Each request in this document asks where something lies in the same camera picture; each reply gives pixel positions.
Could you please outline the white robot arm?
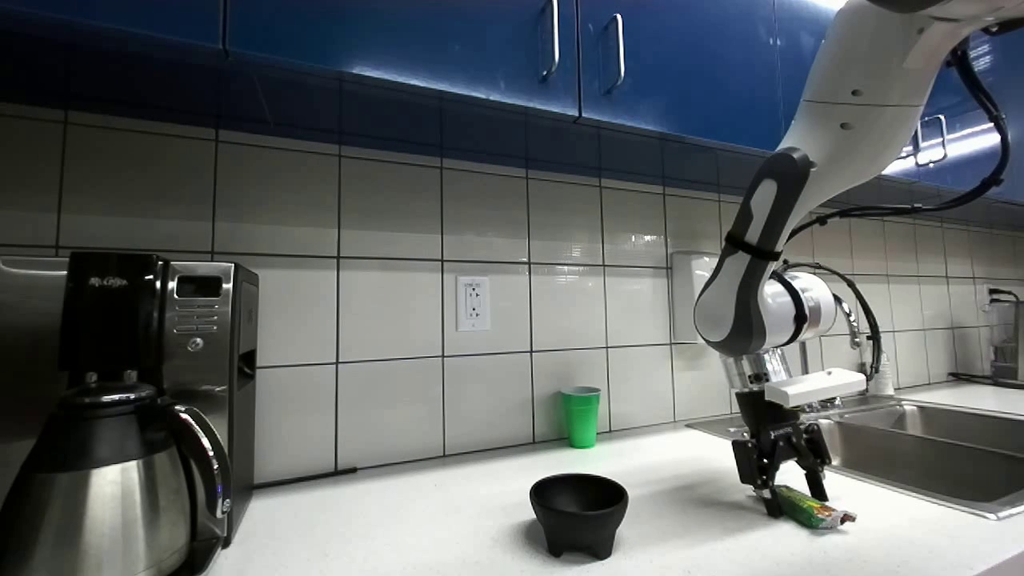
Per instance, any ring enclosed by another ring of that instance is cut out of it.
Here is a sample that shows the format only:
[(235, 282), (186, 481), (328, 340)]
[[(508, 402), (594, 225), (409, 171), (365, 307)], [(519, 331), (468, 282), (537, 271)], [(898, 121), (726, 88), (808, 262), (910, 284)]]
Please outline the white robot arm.
[[(897, 160), (948, 61), (1001, 131), (1001, 109), (976, 77), (968, 42), (991, 26), (1017, 26), (1020, 17), (1024, 0), (846, 0), (817, 50), (792, 129), (749, 182), (717, 266), (694, 302), (702, 344), (744, 365), (810, 334), (813, 302), (804, 297), (798, 276), (778, 266), (786, 240), (808, 227), (832, 217), (948, 210), (998, 182), (1008, 156), (976, 190), (944, 205), (865, 205), (810, 217)], [(825, 440), (798, 410), (865, 391), (866, 379), (846, 388), (820, 372), (808, 395), (808, 379), (798, 381), (798, 396), (792, 381), (766, 383), (754, 372), (745, 379), (754, 381), (741, 383), (737, 395), (745, 422), (745, 436), (732, 442), (741, 481), (778, 519), (786, 512), (786, 497), (780, 497), (776, 475), (783, 461), (798, 461), (813, 504), (829, 504)]]

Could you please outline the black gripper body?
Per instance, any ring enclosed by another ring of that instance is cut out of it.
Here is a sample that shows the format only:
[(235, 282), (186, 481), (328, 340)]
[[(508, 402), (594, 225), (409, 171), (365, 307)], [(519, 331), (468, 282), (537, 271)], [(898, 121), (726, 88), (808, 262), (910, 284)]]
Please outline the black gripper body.
[(817, 422), (804, 422), (798, 410), (767, 402), (762, 391), (741, 391), (741, 415), (745, 436), (732, 442), (741, 481), (749, 486), (776, 483), (783, 461), (808, 468), (829, 468), (829, 447)]

